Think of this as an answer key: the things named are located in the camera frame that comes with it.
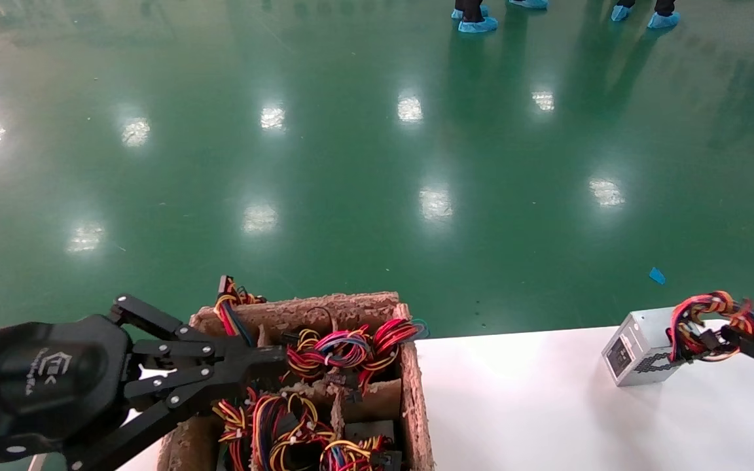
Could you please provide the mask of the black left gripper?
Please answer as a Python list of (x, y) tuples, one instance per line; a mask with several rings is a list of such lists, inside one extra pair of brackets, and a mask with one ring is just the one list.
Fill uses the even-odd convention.
[[(117, 470), (216, 400), (287, 366), (282, 347), (204, 333), (128, 293), (110, 320), (0, 328), (0, 462), (66, 448), (69, 470)], [(123, 325), (153, 338), (132, 342)], [(127, 381), (128, 356), (179, 369)]]

